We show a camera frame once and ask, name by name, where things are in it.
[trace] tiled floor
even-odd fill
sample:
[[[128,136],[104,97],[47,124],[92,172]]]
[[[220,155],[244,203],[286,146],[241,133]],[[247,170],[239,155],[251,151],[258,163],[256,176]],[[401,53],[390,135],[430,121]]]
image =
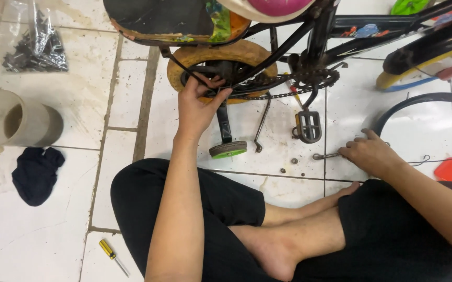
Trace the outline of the tiled floor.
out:
[[[362,0],[359,5],[355,0],[342,0],[338,14],[385,14],[393,2]],[[0,0],[0,12],[9,20],[15,11],[3,3]],[[0,22],[0,88],[33,97],[60,112],[65,128],[54,146],[66,163],[58,171],[58,182],[47,202],[31,208],[19,198],[11,180],[23,148],[0,147],[0,282],[143,281],[119,232],[110,204],[110,184],[135,156],[170,157],[178,113],[177,93],[166,75],[168,60],[152,57],[147,46],[120,38],[100,0],[48,3],[57,10],[56,23],[70,72],[4,73],[2,57],[12,46],[9,34],[24,32],[26,25]],[[279,42],[295,29],[296,25],[279,28]],[[259,139],[264,149],[255,153],[254,135],[266,102],[251,101],[228,108],[233,137],[247,141],[248,152],[211,160],[209,148],[220,144],[215,119],[200,141],[199,166],[262,191],[268,203],[290,208],[334,194],[350,181],[366,180],[363,171],[342,158],[315,161],[311,156],[335,152],[361,136],[360,129],[371,126],[382,112],[408,97],[452,91],[452,82],[442,81],[395,93],[374,89],[386,55],[420,36],[346,61],[349,68],[339,69],[341,79],[322,90],[311,106],[324,123],[319,142],[303,144],[292,139],[298,104],[286,97],[273,100]],[[251,40],[270,48],[268,32]],[[328,48],[343,41],[333,39]],[[305,44],[303,38],[291,52],[301,52]],[[288,71],[286,64],[279,63],[278,68],[279,73]],[[282,85],[271,93],[287,91]],[[140,136],[143,130],[147,137]],[[452,104],[432,102],[406,108],[390,119],[382,138],[409,162],[421,161],[424,155],[432,160],[452,156]],[[425,163],[418,169],[433,177],[436,166]],[[98,245],[101,239],[118,254],[130,278],[105,255]]]

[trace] plastic bag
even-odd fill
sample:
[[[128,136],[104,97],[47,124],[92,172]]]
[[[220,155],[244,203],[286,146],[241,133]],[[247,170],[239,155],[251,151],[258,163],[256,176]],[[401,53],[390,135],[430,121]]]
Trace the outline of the plastic bag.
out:
[[[52,10],[40,0],[7,0],[2,15],[10,22],[3,67],[7,72],[66,72],[68,65]]]

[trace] black cloth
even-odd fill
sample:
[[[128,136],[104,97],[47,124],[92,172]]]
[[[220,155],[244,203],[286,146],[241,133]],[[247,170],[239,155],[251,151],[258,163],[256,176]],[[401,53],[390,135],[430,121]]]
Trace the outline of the black cloth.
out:
[[[28,205],[43,204],[57,182],[57,169],[65,162],[61,152],[50,147],[26,148],[17,158],[17,168],[12,172],[13,184]]]
[[[111,186],[116,220],[145,275],[169,162],[145,159]],[[277,281],[259,267],[229,225],[259,226],[263,194],[198,169],[205,224],[203,281]],[[346,248],[300,262],[292,281],[451,281],[452,246],[392,187],[369,180],[339,199]]]

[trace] hand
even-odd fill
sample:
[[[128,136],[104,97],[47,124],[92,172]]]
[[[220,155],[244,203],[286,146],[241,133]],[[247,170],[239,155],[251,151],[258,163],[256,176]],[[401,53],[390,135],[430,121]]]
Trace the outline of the hand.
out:
[[[204,75],[195,73],[210,88],[217,88],[224,84],[225,80],[219,80],[216,76],[209,80]],[[184,90],[179,93],[179,129],[177,137],[190,139],[196,143],[203,132],[209,127],[212,118],[222,102],[233,92],[231,88],[223,89],[217,96],[204,104],[199,97],[203,96],[208,88],[201,85],[194,77],[189,77]]]
[[[362,132],[368,139],[355,138],[338,151],[350,162],[383,180],[406,164],[374,131],[363,129]]]

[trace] screwdriver handle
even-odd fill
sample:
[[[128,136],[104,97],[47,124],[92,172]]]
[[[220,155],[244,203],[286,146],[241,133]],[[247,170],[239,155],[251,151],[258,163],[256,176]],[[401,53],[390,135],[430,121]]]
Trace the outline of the screwdriver handle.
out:
[[[111,248],[109,247],[109,245],[104,241],[104,239],[102,239],[99,242],[99,245],[101,245],[102,249],[105,251],[105,253],[109,256],[109,258],[112,260],[114,258],[116,258],[116,254],[113,252],[113,250],[111,250]]]

